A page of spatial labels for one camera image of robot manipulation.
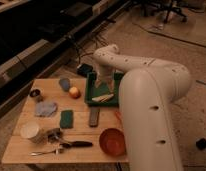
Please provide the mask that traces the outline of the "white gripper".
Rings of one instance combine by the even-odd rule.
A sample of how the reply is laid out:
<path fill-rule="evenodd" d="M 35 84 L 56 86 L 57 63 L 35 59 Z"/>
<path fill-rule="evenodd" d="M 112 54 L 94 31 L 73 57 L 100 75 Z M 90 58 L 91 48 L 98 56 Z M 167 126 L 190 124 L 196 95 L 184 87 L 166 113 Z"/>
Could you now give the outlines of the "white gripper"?
<path fill-rule="evenodd" d="M 108 83 L 110 91 L 114 91 L 114 81 L 112 80 L 113 68 L 109 66 L 99 65 L 96 68 L 97 80 L 95 81 L 95 87 L 98 88 L 102 82 Z"/>

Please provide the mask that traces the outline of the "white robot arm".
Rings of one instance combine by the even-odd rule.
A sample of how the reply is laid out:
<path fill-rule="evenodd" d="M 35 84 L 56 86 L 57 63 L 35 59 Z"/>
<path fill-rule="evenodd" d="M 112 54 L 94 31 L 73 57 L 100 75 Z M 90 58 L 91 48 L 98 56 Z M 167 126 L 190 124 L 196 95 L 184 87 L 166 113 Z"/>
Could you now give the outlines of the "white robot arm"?
<path fill-rule="evenodd" d="M 130 171 L 184 171 L 168 105 L 187 94 L 192 79 L 186 66 L 158 58 L 122 55 L 115 44 L 97 49 L 97 80 L 119 85 Z"/>

